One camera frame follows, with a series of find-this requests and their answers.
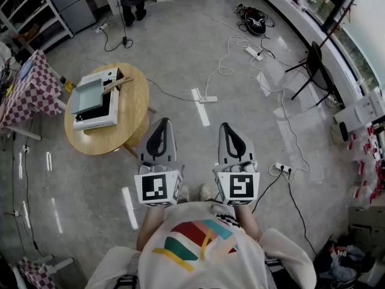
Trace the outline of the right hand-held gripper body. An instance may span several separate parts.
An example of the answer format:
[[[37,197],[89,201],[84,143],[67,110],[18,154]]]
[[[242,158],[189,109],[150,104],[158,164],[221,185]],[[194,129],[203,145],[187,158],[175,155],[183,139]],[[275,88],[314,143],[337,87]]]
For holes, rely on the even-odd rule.
[[[257,165],[256,160],[250,160],[214,167],[215,182],[223,204],[248,205],[257,199],[260,180]]]

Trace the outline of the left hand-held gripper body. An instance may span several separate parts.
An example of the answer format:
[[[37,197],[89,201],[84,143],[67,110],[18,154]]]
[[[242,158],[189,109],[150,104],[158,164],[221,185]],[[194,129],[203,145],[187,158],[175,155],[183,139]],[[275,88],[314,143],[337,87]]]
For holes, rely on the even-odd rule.
[[[139,203],[148,207],[168,207],[176,205],[182,175],[163,164],[141,162],[134,176]]]

